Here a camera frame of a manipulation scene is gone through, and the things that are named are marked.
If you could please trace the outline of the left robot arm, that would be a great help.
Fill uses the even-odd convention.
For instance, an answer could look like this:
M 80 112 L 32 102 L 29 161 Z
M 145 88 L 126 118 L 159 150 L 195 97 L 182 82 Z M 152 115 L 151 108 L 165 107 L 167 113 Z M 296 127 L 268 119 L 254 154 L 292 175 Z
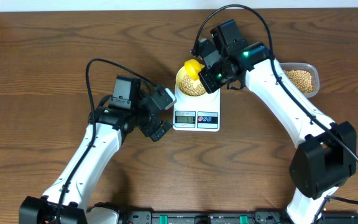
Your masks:
M 150 95 L 139 85 L 116 86 L 90 113 L 84 138 L 59 178 L 40 198 L 23 201 L 19 223 L 118 223 L 115 209 L 88 209 L 94 188 L 134 128 L 153 141 L 162 138 L 172 123 L 162 122 L 158 114 L 175 102 L 175 95 L 160 85 Z

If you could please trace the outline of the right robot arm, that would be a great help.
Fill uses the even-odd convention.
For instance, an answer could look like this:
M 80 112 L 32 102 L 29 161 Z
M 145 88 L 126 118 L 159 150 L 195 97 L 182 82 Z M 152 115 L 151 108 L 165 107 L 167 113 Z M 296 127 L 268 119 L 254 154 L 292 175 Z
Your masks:
M 292 223 L 316 223 L 335 191 L 356 172 L 356 131 L 336 124 L 289 80 L 271 50 L 248 44 L 234 20 L 211 30 L 212 39 L 196 40 L 192 54 L 205 68 L 199 72 L 208 93 L 239 81 L 277 117 L 296 152 L 289 173 L 296 190 L 287 206 Z

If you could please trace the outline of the yellow measuring scoop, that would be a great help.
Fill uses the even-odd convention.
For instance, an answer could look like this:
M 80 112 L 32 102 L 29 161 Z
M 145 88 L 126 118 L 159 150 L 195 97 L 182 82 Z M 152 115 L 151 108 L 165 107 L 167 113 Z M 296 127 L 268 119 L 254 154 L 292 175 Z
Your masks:
M 195 59 L 190 59 L 184 63 L 184 66 L 186 73 L 192 80 L 197 81 L 200 79 L 198 73 L 204 68 L 203 64 Z

